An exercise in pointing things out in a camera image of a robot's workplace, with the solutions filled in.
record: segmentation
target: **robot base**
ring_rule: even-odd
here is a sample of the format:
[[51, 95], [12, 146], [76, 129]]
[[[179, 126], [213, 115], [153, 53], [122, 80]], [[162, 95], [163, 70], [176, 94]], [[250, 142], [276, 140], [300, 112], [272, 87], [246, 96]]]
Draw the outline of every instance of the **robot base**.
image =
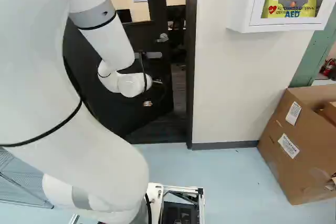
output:
[[[151, 202], [152, 224], [205, 224], [203, 188], [149, 183], [147, 195]], [[79, 220], [79, 215], [73, 215], [69, 224], [78, 224]]]

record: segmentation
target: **fire extinguisher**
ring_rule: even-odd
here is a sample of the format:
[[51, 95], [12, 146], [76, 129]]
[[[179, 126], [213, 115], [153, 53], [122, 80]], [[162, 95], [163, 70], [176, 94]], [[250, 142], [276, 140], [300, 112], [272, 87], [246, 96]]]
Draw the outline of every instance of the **fire extinguisher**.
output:
[[320, 73], [323, 74], [324, 76], [329, 77], [329, 74], [331, 73], [335, 65], [336, 65], [336, 59], [326, 60], [323, 67], [321, 68]]

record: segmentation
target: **white robot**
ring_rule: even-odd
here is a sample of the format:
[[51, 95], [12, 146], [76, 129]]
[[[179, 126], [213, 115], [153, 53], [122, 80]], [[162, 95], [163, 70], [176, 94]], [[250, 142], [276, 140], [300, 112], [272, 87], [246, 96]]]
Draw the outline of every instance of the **white robot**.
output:
[[44, 192], [58, 207], [105, 223], [157, 223], [162, 185], [149, 183], [142, 155], [90, 114], [64, 67], [70, 17], [101, 56], [97, 74], [107, 89], [134, 97], [151, 87], [144, 73], [117, 72], [134, 52], [111, 0], [0, 6], [0, 146], [45, 173]]

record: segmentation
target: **red heart logo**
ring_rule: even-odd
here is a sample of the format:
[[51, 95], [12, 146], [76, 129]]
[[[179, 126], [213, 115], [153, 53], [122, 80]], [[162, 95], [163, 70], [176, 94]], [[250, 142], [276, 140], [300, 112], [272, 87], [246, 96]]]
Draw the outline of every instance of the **red heart logo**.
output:
[[277, 7], [276, 5], [275, 5], [275, 6], [270, 6], [270, 7], [268, 8], [269, 13], [272, 14], [273, 12], [276, 11], [277, 8], [278, 8], [278, 7]]

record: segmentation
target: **aed cabinet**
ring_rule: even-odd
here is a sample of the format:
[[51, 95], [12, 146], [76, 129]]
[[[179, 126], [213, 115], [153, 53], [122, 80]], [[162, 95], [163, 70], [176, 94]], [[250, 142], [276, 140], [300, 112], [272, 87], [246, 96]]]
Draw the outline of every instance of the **aed cabinet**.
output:
[[323, 30], [336, 0], [230, 0], [226, 27], [240, 33]]

